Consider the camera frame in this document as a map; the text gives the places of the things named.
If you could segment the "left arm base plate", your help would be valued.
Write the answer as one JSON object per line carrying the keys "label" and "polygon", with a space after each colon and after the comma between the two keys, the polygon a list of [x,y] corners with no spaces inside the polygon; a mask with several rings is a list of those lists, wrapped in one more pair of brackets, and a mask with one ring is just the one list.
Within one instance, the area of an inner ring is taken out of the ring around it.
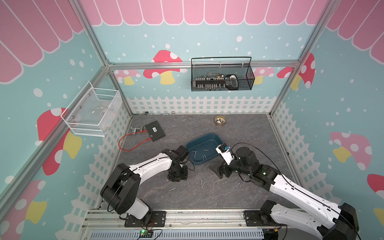
{"label": "left arm base plate", "polygon": [[149,211],[141,220],[133,215],[128,215],[124,227],[139,228],[139,227],[159,227],[165,226],[167,212],[166,211]]}

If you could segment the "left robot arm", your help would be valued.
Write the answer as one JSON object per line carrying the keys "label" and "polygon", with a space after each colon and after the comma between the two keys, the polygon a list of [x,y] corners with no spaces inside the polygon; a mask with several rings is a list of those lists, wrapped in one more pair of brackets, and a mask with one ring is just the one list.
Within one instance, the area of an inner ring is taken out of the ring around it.
{"label": "left robot arm", "polygon": [[100,196],[117,214],[128,214],[147,225],[152,221],[153,210],[137,198],[140,185],[164,171],[168,172],[171,182],[185,181],[189,169],[184,160],[188,155],[188,149],[179,146],[136,165],[119,164],[102,187]]}

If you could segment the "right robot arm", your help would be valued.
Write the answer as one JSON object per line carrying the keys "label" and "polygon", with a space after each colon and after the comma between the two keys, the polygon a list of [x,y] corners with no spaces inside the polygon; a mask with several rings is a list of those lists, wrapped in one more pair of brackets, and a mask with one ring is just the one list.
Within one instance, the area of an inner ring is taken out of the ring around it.
{"label": "right robot arm", "polygon": [[216,151],[223,162],[212,171],[220,179],[236,173],[243,182],[252,183],[299,207],[294,210],[265,201],[259,210],[261,220],[294,227],[320,240],[360,239],[357,212],[351,205],[338,205],[304,189],[282,174],[277,165],[260,164],[256,154],[247,147],[232,152],[229,146],[221,144]]}

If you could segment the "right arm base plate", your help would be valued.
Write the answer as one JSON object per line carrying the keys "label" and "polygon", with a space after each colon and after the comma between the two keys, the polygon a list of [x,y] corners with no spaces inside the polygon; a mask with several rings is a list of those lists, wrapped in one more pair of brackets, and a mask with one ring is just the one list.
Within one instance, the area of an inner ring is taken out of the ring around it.
{"label": "right arm base plate", "polygon": [[260,210],[257,211],[244,211],[243,218],[246,221],[247,227],[274,227],[280,229],[285,225],[276,223],[269,215]]}

